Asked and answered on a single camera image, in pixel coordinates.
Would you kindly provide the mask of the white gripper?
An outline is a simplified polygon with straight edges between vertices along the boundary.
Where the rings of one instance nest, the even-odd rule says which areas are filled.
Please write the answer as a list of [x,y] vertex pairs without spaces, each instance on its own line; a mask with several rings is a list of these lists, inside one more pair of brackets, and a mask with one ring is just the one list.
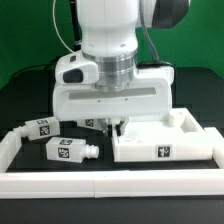
[[130,55],[91,58],[78,51],[63,56],[55,68],[53,113],[60,121],[100,119],[106,136],[110,118],[122,136],[129,117],[165,116],[172,108],[174,69],[161,65],[138,69]]

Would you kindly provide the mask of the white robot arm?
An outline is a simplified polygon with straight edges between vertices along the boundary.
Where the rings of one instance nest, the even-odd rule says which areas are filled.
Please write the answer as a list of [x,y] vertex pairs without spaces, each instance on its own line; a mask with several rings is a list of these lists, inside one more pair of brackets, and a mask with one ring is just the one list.
[[150,62],[136,61],[136,29],[172,28],[191,0],[77,0],[81,49],[55,68],[53,113],[60,121],[121,135],[137,118],[164,117],[172,108],[175,68],[151,41]]

